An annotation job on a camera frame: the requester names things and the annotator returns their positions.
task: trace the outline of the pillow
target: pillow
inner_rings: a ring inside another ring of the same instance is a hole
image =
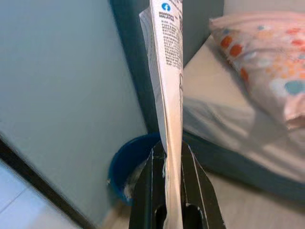
[[[250,96],[288,128],[305,126],[305,14],[227,15],[210,28]]]

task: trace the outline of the white bed sheet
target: white bed sheet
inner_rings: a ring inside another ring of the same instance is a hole
[[[184,69],[183,128],[282,176],[305,182],[305,129],[287,131],[253,104],[212,37]]]

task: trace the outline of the bed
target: bed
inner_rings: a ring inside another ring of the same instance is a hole
[[[149,1],[111,3],[147,129],[157,132],[139,20]],[[223,11],[223,0],[183,3],[183,138],[204,168],[305,204],[304,153],[291,141],[304,132],[288,135],[243,93],[209,37],[209,18]]]

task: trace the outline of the blue trash bin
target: blue trash bin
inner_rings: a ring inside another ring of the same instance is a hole
[[[127,205],[132,199],[124,195],[124,186],[129,175],[146,160],[151,149],[160,141],[159,133],[137,137],[124,144],[114,155],[109,168],[109,181],[115,194]]]

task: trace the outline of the bed frame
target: bed frame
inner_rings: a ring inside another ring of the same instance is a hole
[[[110,0],[132,75],[134,87],[149,133],[158,132],[156,109],[139,13],[149,0]],[[224,0],[185,0],[183,2],[184,66],[210,35],[209,18],[222,16]],[[223,174],[305,204],[305,184],[275,174],[240,154],[211,142],[183,133],[200,164]]]

